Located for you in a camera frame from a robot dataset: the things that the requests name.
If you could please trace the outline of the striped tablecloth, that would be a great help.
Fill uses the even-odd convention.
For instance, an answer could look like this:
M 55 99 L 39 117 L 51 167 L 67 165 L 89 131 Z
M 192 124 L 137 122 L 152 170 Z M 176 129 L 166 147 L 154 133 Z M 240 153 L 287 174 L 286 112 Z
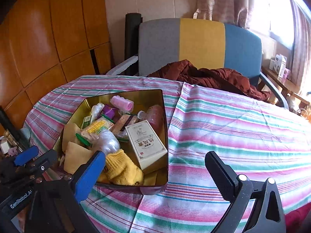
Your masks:
M 310 202 L 310 123 L 249 97 L 161 78 L 82 76 L 40 99 L 24 126 L 46 152 L 85 98 L 154 89 L 167 116 L 167 188 L 142 196 L 94 187 L 82 207 L 100 232 L 210 232 L 229 205 L 204 165 L 211 150 L 238 174 L 272 177 L 285 213 Z

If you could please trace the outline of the pink hair roller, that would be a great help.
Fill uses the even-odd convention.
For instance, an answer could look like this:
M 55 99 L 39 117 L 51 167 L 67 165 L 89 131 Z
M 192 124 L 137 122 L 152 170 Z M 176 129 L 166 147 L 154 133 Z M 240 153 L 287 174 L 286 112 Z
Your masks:
M 115 95 L 110 99 L 110 103 L 118 108 L 122 112 L 131 113 L 134 109 L 134 102 L 126 99 L 124 97 L 121 97 L 119 95 Z
M 147 112 L 139 111 L 139 120 L 147 120 L 156 133 L 160 133 L 163 125 L 163 108 L 160 105 L 151 106 Z

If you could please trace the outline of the white product boxes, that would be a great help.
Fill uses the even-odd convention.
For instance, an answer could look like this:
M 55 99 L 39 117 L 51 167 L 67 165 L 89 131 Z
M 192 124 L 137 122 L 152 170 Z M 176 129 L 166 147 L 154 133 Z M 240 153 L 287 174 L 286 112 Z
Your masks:
M 270 60 L 269 69 L 277 74 L 277 79 L 284 83 L 290 77 L 291 71 L 286 68 L 287 57 L 277 54 L 275 59 Z

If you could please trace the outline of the yellow sponge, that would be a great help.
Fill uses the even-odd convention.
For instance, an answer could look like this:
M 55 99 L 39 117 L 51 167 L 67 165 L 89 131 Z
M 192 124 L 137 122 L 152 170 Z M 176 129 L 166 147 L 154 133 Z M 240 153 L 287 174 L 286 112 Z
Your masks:
M 65 151 L 64 170 L 74 174 L 77 169 L 88 162 L 93 156 L 93 151 L 88 150 L 74 142 L 68 142 Z

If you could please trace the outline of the large cracker pack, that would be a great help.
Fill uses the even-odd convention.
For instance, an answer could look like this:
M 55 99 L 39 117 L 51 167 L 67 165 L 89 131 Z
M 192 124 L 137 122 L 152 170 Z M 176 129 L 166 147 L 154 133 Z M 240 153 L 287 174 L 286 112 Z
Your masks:
M 129 140 L 127 126 L 133 125 L 139 121 L 137 115 L 123 114 L 119 120 L 110 128 L 110 131 L 118 141 L 127 142 Z

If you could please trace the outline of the rust red jacket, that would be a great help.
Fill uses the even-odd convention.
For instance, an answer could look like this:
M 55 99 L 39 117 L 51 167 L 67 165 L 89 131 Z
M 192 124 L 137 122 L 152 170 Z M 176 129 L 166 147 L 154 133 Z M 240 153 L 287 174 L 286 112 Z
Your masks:
M 247 77 L 236 70 L 230 68 L 197 69 L 187 59 L 166 64 L 148 76 L 227 91 L 265 102 L 271 96 L 269 91 L 257 90 Z

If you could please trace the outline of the grey yellow blue chair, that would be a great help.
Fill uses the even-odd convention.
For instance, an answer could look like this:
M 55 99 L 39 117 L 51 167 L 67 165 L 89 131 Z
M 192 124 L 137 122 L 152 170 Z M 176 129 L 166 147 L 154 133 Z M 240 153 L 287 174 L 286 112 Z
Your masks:
M 191 18 L 163 18 L 139 25 L 138 52 L 108 75 L 119 75 L 134 63 L 146 76 L 166 64 L 187 59 L 196 68 L 231 68 L 257 86 L 262 80 L 288 108 L 285 97 L 261 72 L 261 39 L 250 31 L 217 21 Z

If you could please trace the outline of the yellow Weidan cracker pack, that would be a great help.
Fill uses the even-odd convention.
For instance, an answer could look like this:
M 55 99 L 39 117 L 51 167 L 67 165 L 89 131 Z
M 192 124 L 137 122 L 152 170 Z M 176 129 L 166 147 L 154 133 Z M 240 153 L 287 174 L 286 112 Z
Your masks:
M 90 125 L 83 128 L 79 133 L 76 133 L 76 138 L 83 145 L 91 147 L 98 139 L 99 135 L 104 130 L 109 130 L 114 126 L 114 122 L 106 117 L 100 117 Z

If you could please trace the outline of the white plastic ball bundle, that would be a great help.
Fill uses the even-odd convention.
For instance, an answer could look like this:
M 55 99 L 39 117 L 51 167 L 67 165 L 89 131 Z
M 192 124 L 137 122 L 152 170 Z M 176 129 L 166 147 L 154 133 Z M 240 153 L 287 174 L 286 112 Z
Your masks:
M 98 103 L 96 105 L 94 105 L 91 109 L 91 122 L 96 121 L 100 115 L 101 115 L 101 111 L 104 109 L 105 105 L 103 103 Z

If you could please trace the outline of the clear plastic bag bundle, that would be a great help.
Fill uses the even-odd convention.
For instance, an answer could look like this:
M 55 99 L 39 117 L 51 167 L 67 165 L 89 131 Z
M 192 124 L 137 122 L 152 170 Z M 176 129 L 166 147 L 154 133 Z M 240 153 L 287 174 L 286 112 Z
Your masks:
M 114 134 L 105 129 L 99 134 L 99 138 L 94 142 L 91 147 L 92 151 L 101 151 L 106 156 L 109 154 L 117 153 L 121 149 L 120 143 Z

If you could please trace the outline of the yellow knit cloth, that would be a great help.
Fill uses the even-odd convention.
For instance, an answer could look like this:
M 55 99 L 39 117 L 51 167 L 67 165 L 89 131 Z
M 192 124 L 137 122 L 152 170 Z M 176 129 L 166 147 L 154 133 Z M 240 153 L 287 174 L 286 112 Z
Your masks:
M 125 186 L 140 186 L 143 184 L 144 174 L 142 170 L 119 149 L 116 153 L 110 153 L 105 158 L 105 167 L 97 182 L 113 183 Z

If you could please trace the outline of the wooden side table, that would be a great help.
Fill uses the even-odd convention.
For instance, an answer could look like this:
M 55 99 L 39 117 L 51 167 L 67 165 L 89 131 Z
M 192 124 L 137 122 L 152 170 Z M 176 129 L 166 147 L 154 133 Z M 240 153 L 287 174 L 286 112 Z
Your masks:
M 305 107 L 310 105 L 310 102 L 305 98 L 298 95 L 298 89 L 297 86 L 292 83 L 290 80 L 286 79 L 285 82 L 281 82 L 280 79 L 278 79 L 278 76 L 275 72 L 270 70 L 266 67 L 261 67 L 261 71 L 264 75 L 271 78 L 280 88 L 281 88 L 281 94 L 286 97 L 287 95 L 293 96 L 301 101 L 301 106 Z

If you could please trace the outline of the black rolled mat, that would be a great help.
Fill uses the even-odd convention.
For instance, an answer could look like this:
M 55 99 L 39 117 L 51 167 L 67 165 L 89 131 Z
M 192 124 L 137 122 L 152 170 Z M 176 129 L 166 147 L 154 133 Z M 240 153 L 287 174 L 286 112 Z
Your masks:
M 140 13 L 128 13 L 125 15 L 124 35 L 124 59 L 138 55 L 139 26 L 143 22 Z

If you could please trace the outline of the cream cardboard box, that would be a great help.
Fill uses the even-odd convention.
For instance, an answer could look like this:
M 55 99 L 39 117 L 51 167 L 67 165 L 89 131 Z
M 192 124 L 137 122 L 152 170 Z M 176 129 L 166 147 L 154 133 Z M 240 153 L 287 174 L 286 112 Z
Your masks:
M 125 128 L 140 169 L 152 173 L 168 164 L 168 150 L 147 120 Z

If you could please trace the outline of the green tea box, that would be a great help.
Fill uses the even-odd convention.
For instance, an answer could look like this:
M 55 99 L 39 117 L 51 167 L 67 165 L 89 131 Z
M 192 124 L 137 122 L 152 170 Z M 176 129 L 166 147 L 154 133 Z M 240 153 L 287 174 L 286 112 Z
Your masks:
M 87 126 L 89 126 L 91 124 L 91 122 L 92 122 L 92 115 L 85 116 L 83 118 L 81 129 L 85 129 Z

